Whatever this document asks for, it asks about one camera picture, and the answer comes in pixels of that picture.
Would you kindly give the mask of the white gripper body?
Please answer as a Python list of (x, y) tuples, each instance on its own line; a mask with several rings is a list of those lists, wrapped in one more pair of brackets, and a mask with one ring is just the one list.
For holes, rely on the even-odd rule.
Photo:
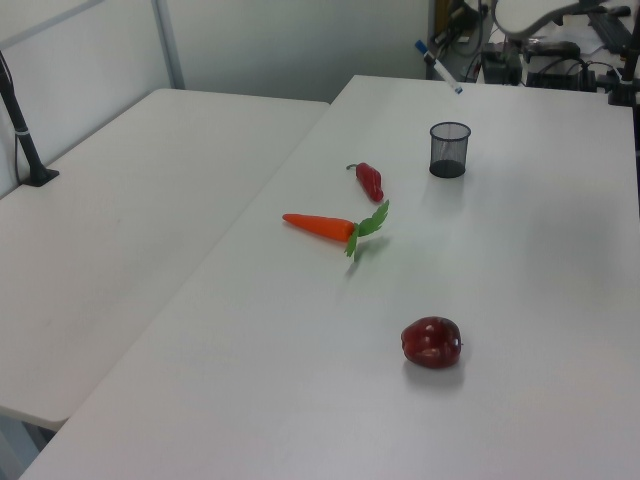
[(438, 55), (474, 55), (483, 42), (482, 1), (436, 1), (430, 43)]

